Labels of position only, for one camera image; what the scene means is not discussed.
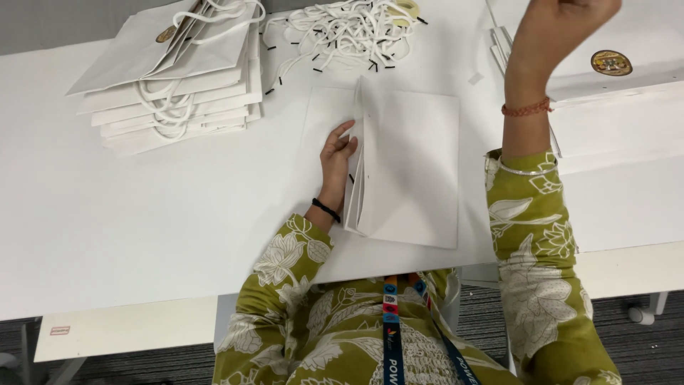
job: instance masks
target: gold circular sticker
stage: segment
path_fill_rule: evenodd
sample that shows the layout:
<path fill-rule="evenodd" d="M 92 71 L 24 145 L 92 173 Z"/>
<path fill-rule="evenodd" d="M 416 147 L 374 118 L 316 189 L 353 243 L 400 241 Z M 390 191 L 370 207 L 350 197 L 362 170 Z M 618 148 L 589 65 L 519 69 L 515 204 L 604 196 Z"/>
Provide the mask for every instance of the gold circular sticker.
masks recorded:
<path fill-rule="evenodd" d="M 625 76 L 632 73 L 627 56 L 615 51 L 599 51 L 592 56 L 592 68 L 608 76 Z"/>
<path fill-rule="evenodd" d="M 170 26 L 169 28 L 166 29 L 166 31 L 161 32 L 159 36 L 157 36 L 156 41 L 157 42 L 165 42 L 173 36 L 173 34 L 176 33 L 176 27 L 175 26 Z"/>

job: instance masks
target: stack of paper bags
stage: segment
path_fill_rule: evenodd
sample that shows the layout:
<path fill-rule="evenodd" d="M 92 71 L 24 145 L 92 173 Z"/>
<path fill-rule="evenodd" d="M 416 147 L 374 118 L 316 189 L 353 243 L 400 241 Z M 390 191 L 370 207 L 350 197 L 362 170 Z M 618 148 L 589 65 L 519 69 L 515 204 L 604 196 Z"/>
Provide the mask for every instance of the stack of paper bags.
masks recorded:
<path fill-rule="evenodd" d="M 350 135 L 343 225 L 370 238 L 455 249 L 458 224 L 455 97 L 387 90 L 361 77 Z"/>
<path fill-rule="evenodd" d="M 526 0 L 492 5 L 492 52 L 506 67 Z M 561 172 L 684 155 L 684 3 L 626 0 L 553 72 L 547 94 Z"/>
<path fill-rule="evenodd" d="M 117 156 L 245 129 L 261 117 L 262 13 L 260 3 L 241 0 L 142 11 L 67 95 L 84 94 L 77 114 L 92 115 L 103 146 Z"/>

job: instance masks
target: lanyard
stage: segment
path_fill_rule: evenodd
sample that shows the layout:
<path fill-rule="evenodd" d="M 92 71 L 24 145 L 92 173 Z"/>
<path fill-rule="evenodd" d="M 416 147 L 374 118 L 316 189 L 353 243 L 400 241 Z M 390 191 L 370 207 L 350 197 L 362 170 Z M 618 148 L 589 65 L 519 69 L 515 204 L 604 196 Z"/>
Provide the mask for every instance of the lanyard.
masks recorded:
<path fill-rule="evenodd" d="M 432 299 L 426 290 L 423 280 L 416 274 L 408 276 L 408 283 L 420 294 L 425 306 L 432 316 Z M 397 297 L 397 276 L 385 278 L 384 295 L 382 296 L 382 334 L 384 342 L 384 385 L 404 385 L 404 356 L 402 354 L 402 331 L 399 329 L 399 301 Z M 437 322 L 432 319 L 444 345 L 447 347 L 449 358 L 458 372 L 458 377 L 464 384 L 481 385 L 468 362 L 440 330 Z"/>

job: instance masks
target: masking tape roll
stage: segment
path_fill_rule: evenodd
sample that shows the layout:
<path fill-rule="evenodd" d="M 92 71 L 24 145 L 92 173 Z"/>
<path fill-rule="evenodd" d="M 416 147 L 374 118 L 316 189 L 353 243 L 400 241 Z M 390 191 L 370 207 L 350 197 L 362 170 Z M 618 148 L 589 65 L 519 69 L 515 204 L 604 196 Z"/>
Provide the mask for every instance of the masking tape roll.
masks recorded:
<path fill-rule="evenodd" d="M 406 13 L 411 15 L 412 18 L 417 18 L 421 15 L 421 9 L 418 8 L 418 4 L 416 4 L 416 2 L 413 0 L 397 0 L 397 5 L 403 10 L 405 10 Z M 387 12 L 389 12 L 389 14 L 392 16 L 405 16 L 401 12 L 390 7 L 387 8 Z M 394 20 L 394 25 L 397 25 L 399 27 L 408 27 L 408 21 Z"/>

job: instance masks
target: green floral kurta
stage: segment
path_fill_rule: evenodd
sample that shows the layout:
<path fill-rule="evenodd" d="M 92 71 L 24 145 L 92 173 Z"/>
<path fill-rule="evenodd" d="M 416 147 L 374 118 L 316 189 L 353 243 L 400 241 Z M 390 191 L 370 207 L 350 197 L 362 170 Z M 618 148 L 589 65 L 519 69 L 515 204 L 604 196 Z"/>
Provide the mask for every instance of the green floral kurta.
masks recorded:
<path fill-rule="evenodd" d="M 499 151 L 488 154 L 486 190 L 519 377 L 454 336 L 439 314 L 454 291 L 452 269 L 419 273 L 437 322 L 485 385 L 621 385 L 573 271 L 575 242 L 557 171 L 516 175 L 499 169 L 499 157 Z M 537 171 L 553 161 L 546 153 L 507 160 L 506 166 Z M 332 247 L 327 234 L 299 215 L 283 225 L 242 286 L 216 356 L 214 384 L 383 383 L 383 279 L 312 285 Z M 422 298 L 405 278 L 397 285 L 406 383 L 457 384 Z"/>

